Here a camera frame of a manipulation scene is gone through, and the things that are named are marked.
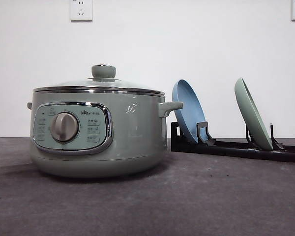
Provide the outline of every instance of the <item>control knob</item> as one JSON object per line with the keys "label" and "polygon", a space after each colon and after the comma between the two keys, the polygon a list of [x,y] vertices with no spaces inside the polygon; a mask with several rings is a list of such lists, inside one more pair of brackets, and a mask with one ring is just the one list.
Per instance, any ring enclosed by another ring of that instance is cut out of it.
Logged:
{"label": "control knob", "polygon": [[79,124],[77,119],[70,113],[62,112],[55,115],[50,132],[53,138],[59,142],[67,142],[78,133]]}

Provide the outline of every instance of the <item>brand logo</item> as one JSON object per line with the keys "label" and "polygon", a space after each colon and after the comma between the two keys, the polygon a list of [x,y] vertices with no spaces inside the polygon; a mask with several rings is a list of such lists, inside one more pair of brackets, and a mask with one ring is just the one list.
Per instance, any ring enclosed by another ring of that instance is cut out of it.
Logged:
{"label": "brand logo", "polygon": [[91,114],[92,114],[92,112],[88,112],[86,110],[81,111],[81,115],[91,115]]}
{"label": "brand logo", "polygon": [[81,115],[99,115],[99,112],[88,112],[84,110],[84,111],[81,111]]}

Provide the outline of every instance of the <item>glass lid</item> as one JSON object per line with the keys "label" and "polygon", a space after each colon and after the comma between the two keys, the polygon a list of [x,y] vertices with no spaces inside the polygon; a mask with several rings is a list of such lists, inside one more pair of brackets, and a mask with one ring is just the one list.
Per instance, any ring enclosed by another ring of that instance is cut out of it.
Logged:
{"label": "glass lid", "polygon": [[111,65],[94,65],[92,66],[93,78],[85,80],[70,81],[57,84],[50,87],[36,88],[34,92],[42,91],[63,91],[70,92],[79,90],[110,90],[110,91],[124,91],[124,92],[138,92],[138,93],[152,93],[164,95],[164,92],[153,90],[152,88],[142,86],[137,83],[127,82],[115,79],[116,68]]}

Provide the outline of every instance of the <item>cooker base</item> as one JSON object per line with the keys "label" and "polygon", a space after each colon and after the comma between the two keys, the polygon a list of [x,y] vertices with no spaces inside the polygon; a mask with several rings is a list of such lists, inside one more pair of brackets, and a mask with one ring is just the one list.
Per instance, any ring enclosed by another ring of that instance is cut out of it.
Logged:
{"label": "cooker base", "polygon": [[166,152],[119,160],[61,161],[31,156],[43,172],[62,177],[116,177],[145,171],[162,161]]}

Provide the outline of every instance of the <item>black dish rack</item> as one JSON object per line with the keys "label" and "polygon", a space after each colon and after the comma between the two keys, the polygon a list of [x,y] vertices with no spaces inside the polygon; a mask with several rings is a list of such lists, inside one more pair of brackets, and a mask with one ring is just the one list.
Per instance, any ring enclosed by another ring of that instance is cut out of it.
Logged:
{"label": "black dish rack", "polygon": [[[211,154],[222,156],[234,156],[250,159],[262,159],[272,161],[295,162],[295,146],[283,145],[279,143],[273,135],[273,125],[271,124],[271,140],[273,151],[261,149],[251,136],[246,126],[246,143],[217,141],[208,132],[208,122],[199,122],[197,126],[198,144],[191,144],[183,135],[178,122],[172,122],[171,151]],[[203,140],[200,136],[200,129],[205,128],[208,140]]]}

